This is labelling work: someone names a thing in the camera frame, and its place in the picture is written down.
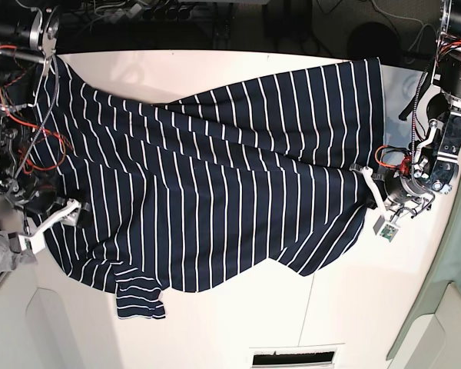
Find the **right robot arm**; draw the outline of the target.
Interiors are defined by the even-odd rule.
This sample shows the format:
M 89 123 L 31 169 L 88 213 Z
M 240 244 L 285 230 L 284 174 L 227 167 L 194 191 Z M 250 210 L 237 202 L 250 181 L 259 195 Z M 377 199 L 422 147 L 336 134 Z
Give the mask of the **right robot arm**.
M 58 65 L 55 57 L 61 8 L 58 1 L 0 1 L 0 197 L 26 217 L 49 217 L 72 204 L 61 223 L 83 228 L 91 206 L 61 194 L 54 166 L 33 163 L 32 149 L 52 138 L 60 150 L 67 139 L 46 127 L 52 104 L 40 116 L 40 87 Z

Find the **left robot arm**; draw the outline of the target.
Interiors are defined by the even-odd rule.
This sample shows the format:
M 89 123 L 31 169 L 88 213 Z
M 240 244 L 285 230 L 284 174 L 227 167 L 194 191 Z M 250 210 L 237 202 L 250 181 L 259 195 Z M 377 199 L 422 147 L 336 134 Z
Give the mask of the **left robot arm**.
M 416 217 L 431 207 L 437 194 L 451 192 L 459 173 L 461 1 L 442 3 L 435 54 L 399 118 L 411 121 L 408 148 L 378 147 L 374 159 L 383 168 L 380 174 L 370 167 L 350 167 L 364 177 L 380 222 L 391 225 L 403 212 Z

